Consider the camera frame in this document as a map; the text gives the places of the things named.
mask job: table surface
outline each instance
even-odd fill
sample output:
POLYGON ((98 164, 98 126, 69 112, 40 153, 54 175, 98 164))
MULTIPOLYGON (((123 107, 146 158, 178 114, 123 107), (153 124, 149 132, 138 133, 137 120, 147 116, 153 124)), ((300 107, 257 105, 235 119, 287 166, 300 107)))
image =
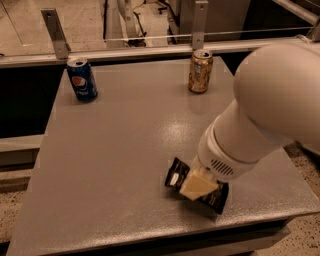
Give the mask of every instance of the table surface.
POLYGON ((230 183, 221 216, 164 186, 174 157, 233 99, 214 60, 209 90, 187 89, 189 59, 94 67, 98 98, 79 103, 64 73, 8 255, 87 250, 228 229, 320 211, 282 150, 230 183))

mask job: gold soda can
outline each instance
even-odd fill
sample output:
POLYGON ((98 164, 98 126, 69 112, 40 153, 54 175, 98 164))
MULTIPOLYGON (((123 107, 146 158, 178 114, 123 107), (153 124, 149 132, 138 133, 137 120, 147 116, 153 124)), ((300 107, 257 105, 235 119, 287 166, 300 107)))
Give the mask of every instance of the gold soda can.
POLYGON ((213 57, 208 50, 196 50, 190 62, 189 90, 204 93, 208 90, 213 57))

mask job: can lid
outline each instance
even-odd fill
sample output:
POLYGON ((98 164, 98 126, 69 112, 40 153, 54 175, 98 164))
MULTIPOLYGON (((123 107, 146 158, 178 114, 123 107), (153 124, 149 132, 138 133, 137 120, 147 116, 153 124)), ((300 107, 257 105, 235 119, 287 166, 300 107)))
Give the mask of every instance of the can lid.
POLYGON ((211 51, 205 49, 196 50, 193 55, 199 59, 210 59, 212 57, 211 51))
POLYGON ((67 61, 67 65, 72 68, 79 68, 86 65, 88 62, 86 57, 73 58, 67 61))

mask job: blue soda can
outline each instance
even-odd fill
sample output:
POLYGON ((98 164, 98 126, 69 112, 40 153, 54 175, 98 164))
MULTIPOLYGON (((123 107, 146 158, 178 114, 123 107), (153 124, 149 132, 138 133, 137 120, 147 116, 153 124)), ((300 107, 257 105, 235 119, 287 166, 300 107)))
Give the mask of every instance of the blue soda can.
POLYGON ((85 57, 68 60, 67 71, 72 88, 79 101, 93 101, 98 96, 91 66, 85 57))

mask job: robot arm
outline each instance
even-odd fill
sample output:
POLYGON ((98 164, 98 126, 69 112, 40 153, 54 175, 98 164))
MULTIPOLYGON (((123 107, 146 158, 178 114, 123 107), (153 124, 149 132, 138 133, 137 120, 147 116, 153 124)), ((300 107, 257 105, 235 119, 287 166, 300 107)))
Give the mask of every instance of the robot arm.
POLYGON ((228 182, 290 140, 320 149, 319 67, 319 54, 293 44, 250 54, 236 72, 235 99, 202 135, 191 169, 228 182))

